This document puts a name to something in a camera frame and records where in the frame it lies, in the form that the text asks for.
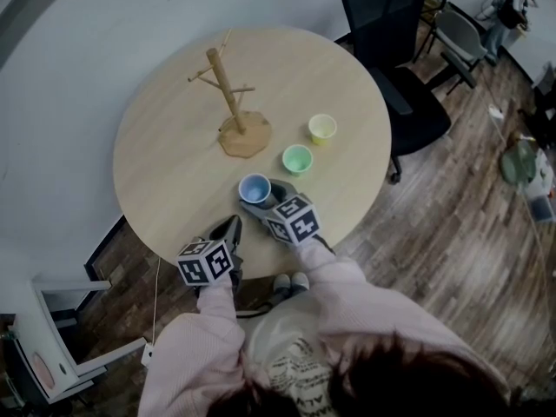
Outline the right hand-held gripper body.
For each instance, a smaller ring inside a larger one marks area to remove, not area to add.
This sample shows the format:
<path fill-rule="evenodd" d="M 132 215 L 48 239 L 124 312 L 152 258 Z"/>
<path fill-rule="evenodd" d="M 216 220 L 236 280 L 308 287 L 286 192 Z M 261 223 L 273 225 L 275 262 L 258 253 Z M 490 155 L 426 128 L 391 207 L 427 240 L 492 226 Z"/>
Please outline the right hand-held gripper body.
<path fill-rule="evenodd" d="M 299 248 L 317 240 L 327 250 L 334 252 L 321 236 L 321 219 L 314 204 L 302 194 L 292 195 L 268 210 L 262 223 L 278 242 Z"/>

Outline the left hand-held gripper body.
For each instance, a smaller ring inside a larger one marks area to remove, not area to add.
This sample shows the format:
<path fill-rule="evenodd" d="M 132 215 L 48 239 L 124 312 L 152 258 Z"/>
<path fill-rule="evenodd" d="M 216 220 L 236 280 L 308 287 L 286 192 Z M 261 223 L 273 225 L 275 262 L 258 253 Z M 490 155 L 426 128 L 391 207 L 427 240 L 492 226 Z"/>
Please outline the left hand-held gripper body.
<path fill-rule="evenodd" d="M 230 277 L 233 295 L 237 294 L 243 262 L 237 255 L 239 243 L 237 238 L 198 240 L 186 245 L 175 258 L 184 283 L 194 289 L 196 298 L 203 288 L 214 285 L 225 275 Z"/>

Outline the blue plastic cup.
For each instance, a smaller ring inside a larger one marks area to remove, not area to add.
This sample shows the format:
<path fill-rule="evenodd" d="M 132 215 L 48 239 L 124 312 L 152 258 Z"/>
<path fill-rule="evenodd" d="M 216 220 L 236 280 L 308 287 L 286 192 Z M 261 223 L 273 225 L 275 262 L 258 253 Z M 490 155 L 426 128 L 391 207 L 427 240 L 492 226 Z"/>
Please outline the blue plastic cup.
<path fill-rule="evenodd" d="M 245 175 L 238 185 L 240 199 L 250 204 L 265 202 L 271 194 L 271 189 L 270 180 L 262 174 Z"/>

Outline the green plastic cup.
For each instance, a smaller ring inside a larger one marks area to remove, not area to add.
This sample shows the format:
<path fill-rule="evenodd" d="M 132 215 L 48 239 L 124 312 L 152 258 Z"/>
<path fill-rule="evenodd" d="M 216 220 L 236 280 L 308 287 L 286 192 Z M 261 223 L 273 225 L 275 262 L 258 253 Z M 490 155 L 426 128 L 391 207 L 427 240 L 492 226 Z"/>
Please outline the green plastic cup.
<path fill-rule="evenodd" d="M 301 176 L 311 169 L 314 158 L 308 147 L 293 144 L 283 151 L 281 160 L 283 167 L 289 174 Z"/>

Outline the wooden cup tree stand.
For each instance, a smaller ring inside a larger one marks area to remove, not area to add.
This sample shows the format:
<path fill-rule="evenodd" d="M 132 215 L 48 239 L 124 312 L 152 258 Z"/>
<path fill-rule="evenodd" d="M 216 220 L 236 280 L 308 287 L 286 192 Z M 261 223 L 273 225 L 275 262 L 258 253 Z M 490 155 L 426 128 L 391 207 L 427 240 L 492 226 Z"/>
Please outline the wooden cup tree stand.
<path fill-rule="evenodd" d="M 222 55 L 231 33 L 232 30 L 228 29 L 218 49 L 206 50 L 208 65 L 189 77 L 188 82 L 200 80 L 221 91 L 230 111 L 230 117 L 218 129 L 217 141 L 226 155 L 248 159 L 269 145 L 272 127 L 261 112 L 241 108 L 244 95 L 254 92 L 255 87 L 244 84 L 240 88 L 233 88 L 230 84 L 222 63 Z"/>

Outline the yellow plastic cup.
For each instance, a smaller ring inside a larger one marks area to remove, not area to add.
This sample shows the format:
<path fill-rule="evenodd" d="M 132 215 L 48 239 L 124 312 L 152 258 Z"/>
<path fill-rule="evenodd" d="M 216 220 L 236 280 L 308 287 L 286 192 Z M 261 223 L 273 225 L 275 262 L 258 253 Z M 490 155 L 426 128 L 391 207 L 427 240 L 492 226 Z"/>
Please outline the yellow plastic cup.
<path fill-rule="evenodd" d="M 337 124 L 332 116 L 318 114 L 309 120 L 308 130 L 315 145 L 324 145 L 335 135 Z"/>

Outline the person's right forearm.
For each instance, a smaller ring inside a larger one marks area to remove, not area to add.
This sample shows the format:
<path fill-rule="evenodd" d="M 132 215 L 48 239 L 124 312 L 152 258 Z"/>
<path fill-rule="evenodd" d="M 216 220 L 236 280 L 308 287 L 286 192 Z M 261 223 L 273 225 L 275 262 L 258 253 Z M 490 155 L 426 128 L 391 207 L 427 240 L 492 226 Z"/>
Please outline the person's right forearm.
<path fill-rule="evenodd" d="M 358 264 L 312 240 L 296 250 L 321 312 L 318 335 L 332 363 L 346 364 L 359 348 L 400 337 L 412 351 L 434 342 L 418 328 L 423 310 L 406 296 L 367 282 Z"/>

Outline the person's left forearm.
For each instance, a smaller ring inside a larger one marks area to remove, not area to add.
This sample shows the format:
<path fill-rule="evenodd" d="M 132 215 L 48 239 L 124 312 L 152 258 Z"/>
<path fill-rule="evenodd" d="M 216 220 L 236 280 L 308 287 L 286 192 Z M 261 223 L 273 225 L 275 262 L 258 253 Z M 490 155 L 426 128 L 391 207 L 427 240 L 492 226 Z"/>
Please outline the person's left forearm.
<path fill-rule="evenodd" d="M 206 417 L 209 407 L 244 386 L 230 279 L 201 290 L 197 314 L 180 314 L 158 336 L 138 417 Z"/>

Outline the person's torso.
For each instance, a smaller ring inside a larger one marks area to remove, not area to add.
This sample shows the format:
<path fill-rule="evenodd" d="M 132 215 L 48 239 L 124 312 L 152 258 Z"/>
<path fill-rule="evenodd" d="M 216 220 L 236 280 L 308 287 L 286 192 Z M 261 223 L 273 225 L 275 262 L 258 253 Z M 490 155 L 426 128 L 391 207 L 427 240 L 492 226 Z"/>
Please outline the person's torso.
<path fill-rule="evenodd" d="M 347 335 L 323 336 L 320 323 L 318 297 L 300 293 L 262 316 L 240 320 L 243 352 L 256 381 L 292 399 L 301 417 L 340 417 L 328 391 Z"/>

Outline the black mesh office chair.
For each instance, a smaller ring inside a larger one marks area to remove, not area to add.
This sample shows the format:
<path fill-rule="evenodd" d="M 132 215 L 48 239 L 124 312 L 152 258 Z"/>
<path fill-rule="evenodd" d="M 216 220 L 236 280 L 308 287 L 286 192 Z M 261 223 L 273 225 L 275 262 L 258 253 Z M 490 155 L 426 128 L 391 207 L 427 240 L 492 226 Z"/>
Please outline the black mesh office chair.
<path fill-rule="evenodd" d="M 451 127 L 439 100 L 409 68 L 425 0 L 341 0 L 350 28 L 355 58 L 375 80 L 386 102 L 394 172 L 399 158 L 424 149 Z"/>

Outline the green floor fan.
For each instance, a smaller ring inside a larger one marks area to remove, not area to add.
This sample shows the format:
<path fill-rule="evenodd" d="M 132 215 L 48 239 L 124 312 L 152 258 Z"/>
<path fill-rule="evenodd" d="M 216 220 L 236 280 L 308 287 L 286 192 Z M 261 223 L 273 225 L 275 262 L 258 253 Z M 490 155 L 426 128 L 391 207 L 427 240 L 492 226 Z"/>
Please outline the green floor fan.
<path fill-rule="evenodd" d="M 517 141 L 500 158 L 500 171 L 505 182 L 525 187 L 535 177 L 535 159 L 530 142 Z"/>

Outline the grey shell chair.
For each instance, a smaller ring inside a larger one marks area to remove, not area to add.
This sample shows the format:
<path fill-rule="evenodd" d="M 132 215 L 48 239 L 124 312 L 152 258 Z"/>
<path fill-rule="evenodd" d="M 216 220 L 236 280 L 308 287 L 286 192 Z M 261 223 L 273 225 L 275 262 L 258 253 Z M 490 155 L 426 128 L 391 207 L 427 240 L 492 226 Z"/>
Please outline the grey shell chair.
<path fill-rule="evenodd" d="M 440 56 L 446 62 L 446 67 L 433 76 L 426 83 L 426 87 L 435 89 L 457 76 L 459 80 L 448 94 L 462 83 L 474 89 L 476 80 L 472 72 L 487 54 L 477 29 L 461 14 L 453 10 L 443 10 L 435 18 L 434 37 L 445 47 Z"/>

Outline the clear storage box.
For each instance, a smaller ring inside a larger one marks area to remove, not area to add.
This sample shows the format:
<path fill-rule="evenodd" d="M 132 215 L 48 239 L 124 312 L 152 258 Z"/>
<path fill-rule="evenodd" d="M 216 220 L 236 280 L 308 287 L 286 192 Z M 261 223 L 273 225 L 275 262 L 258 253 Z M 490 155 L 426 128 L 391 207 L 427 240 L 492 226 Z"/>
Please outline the clear storage box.
<path fill-rule="evenodd" d="M 523 193 L 536 222 L 556 222 L 556 175 L 542 149 L 536 151 L 534 173 L 528 177 Z"/>

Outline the black desk chair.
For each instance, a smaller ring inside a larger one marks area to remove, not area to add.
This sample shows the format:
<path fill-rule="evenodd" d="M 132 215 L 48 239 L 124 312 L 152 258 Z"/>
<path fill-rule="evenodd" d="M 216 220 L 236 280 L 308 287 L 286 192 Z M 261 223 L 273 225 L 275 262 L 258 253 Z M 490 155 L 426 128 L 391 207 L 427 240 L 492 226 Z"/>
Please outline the black desk chair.
<path fill-rule="evenodd" d="M 556 148 L 556 67 L 548 62 L 533 83 L 533 134 L 543 149 Z"/>

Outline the white cabinet frame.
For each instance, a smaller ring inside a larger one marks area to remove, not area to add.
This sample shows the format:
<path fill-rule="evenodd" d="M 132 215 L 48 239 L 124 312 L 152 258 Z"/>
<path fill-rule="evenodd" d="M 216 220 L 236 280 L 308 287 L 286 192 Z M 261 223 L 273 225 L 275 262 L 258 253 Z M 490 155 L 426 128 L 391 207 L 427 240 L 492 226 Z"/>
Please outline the white cabinet frame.
<path fill-rule="evenodd" d="M 107 372 L 107 366 L 143 349 L 140 337 L 90 361 L 78 363 L 66 347 L 53 320 L 46 294 L 98 292 L 111 288 L 109 281 L 30 281 L 23 290 L 23 308 L 17 311 L 10 330 L 15 334 L 16 350 L 24 366 L 48 404 L 67 399 L 94 385 L 94 379 Z"/>

